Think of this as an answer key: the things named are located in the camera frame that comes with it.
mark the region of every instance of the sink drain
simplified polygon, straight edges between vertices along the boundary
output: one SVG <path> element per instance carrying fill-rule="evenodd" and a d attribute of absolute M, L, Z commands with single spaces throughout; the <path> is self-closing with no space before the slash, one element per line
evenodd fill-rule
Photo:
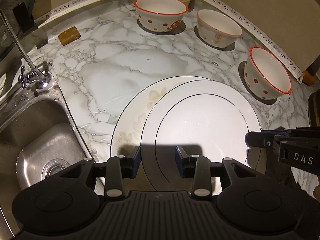
<path fill-rule="evenodd" d="M 53 159 L 47 162 L 47 164 L 43 167 L 41 179 L 46 179 L 69 166 L 70 164 L 62 159 Z"/>

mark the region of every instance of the faucet handle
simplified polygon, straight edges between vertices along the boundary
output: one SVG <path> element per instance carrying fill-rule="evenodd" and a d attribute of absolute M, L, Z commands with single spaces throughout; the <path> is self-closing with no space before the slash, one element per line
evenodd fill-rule
<path fill-rule="evenodd" d="M 19 78 L 18 78 L 18 83 L 20 85 L 22 85 L 22 88 L 25 89 L 27 88 L 27 77 L 25 75 L 25 70 L 26 70 L 26 67 L 25 66 L 21 66 L 21 74 L 19 75 Z"/>

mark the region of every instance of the decorative border strip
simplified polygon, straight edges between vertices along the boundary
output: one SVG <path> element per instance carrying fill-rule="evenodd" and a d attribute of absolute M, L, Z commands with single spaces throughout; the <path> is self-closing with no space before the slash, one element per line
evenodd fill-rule
<path fill-rule="evenodd" d="M 35 20 L 35 23 L 41 28 L 43 25 L 48 24 L 49 22 L 59 18 L 60 16 L 67 14 L 75 9 L 84 7 L 86 5 L 95 3 L 101 0 L 73 0 L 68 3 L 62 4 L 60 7 L 57 7 L 50 12 L 42 15 Z M 297 65 L 289 58 L 284 51 L 275 44 L 275 42 L 270 39 L 262 30 L 260 30 L 256 25 L 250 22 L 247 18 L 242 16 L 240 13 L 235 11 L 233 8 L 229 7 L 220 0 L 203 0 L 215 8 L 222 11 L 224 14 L 228 15 L 230 18 L 235 20 L 243 28 L 248 30 L 253 34 L 262 44 L 264 44 L 276 57 L 284 64 L 284 66 L 290 71 L 290 73 L 295 77 L 298 82 L 302 81 L 303 73 L 297 67 Z"/>

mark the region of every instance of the marble countertop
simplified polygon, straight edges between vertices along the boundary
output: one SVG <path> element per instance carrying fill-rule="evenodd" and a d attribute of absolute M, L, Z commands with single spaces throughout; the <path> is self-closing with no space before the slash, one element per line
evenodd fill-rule
<path fill-rule="evenodd" d="M 194 10 L 183 18 L 185 31 L 155 35 L 138 26 L 133 1 L 108 0 L 45 26 L 48 44 L 32 55 L 53 62 L 73 119 L 97 162 L 109 158 L 113 130 L 129 101 L 148 85 L 172 76 L 202 76 L 235 88 L 252 105 L 262 129 L 308 126 L 311 88 L 293 82 L 292 94 L 265 105 L 242 84 L 239 64 L 247 59 L 251 46 L 259 45 L 247 32 L 232 51 L 212 48 L 198 39 L 196 12 L 212 6 L 196 0 Z M 58 35 L 72 26 L 81 38 L 62 46 Z M 316 176 L 292 170 L 302 188 L 312 194 Z"/>

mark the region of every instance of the sink basin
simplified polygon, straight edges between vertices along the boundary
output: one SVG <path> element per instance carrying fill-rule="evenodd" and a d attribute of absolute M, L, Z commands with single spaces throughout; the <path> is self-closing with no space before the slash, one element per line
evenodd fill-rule
<path fill-rule="evenodd" d="M 91 157 L 56 81 L 44 90 L 18 89 L 0 106 L 0 240 L 20 228 L 14 197 L 26 187 Z M 97 181 L 96 192 L 103 194 Z"/>

